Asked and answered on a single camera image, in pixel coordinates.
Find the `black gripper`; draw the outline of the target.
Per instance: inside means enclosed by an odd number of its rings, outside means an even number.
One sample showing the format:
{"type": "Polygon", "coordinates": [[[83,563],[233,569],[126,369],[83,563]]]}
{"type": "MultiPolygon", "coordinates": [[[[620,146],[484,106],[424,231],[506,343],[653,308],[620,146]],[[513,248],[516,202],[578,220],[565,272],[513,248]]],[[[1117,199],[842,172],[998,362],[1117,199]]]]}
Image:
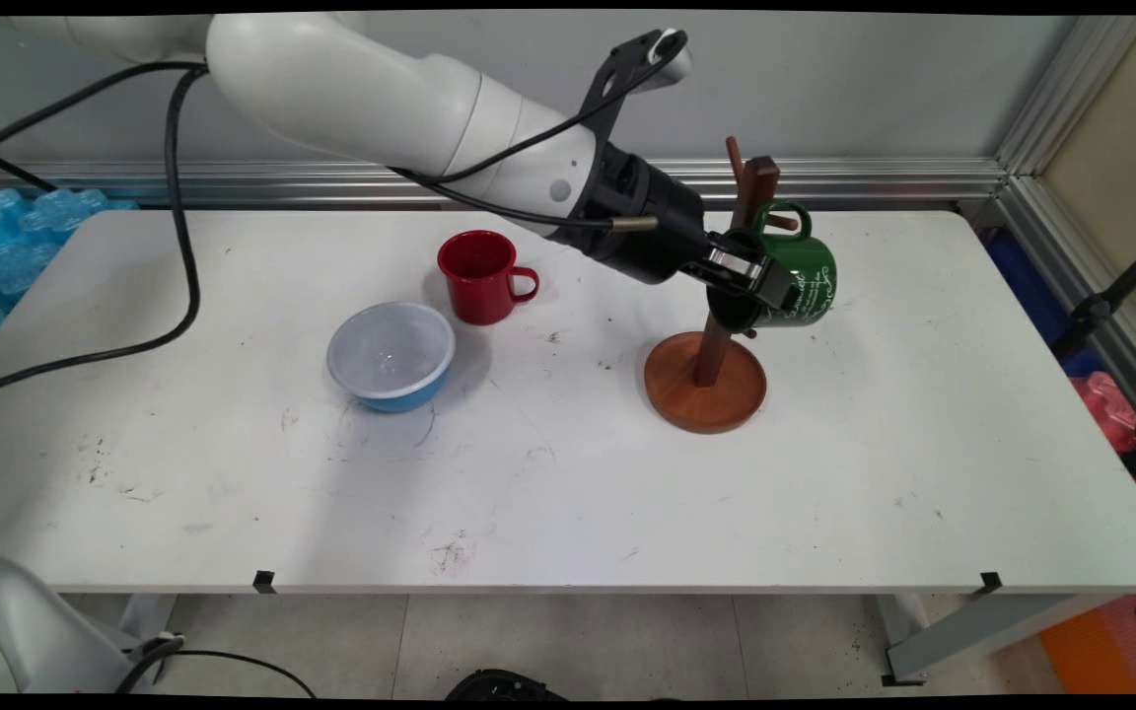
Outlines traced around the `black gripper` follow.
{"type": "Polygon", "coordinates": [[[593,166],[578,158],[568,168],[550,177],[546,190],[551,206],[573,220],[550,234],[552,242],[641,283],[677,273],[698,278],[712,312],[777,310],[786,301],[794,277],[767,254],[762,239],[735,228],[712,242],[702,198],[645,159],[605,144],[593,166]]]}

